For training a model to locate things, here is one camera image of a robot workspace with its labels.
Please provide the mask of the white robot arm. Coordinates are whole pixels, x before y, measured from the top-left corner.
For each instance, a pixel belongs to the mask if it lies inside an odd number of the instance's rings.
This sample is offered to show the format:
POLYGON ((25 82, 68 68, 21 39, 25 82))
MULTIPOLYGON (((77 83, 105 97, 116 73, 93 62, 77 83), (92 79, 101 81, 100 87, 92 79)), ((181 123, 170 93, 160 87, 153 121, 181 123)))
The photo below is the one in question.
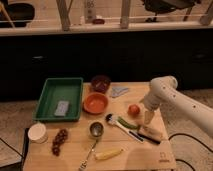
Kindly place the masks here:
POLYGON ((163 76, 149 82, 149 92, 142 103, 149 111, 155 111, 165 101, 182 111, 209 137, 213 138, 213 109, 178 92, 178 82, 173 76, 163 76))

